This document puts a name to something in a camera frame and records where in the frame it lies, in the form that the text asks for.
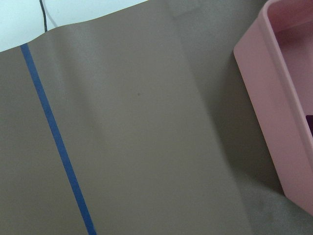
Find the pink plastic box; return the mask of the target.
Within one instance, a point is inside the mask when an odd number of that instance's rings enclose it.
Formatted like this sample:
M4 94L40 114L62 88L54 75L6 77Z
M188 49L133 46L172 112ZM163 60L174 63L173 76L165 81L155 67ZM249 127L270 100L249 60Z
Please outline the pink plastic box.
M312 1L267 1L233 52L284 194L312 213Z

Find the purple toy block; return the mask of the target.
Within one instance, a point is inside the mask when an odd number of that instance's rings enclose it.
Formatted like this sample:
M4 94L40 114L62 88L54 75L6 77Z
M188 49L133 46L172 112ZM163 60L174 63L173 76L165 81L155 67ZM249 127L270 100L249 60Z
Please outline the purple toy block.
M311 135L313 136L313 115L306 115L306 121L308 123Z

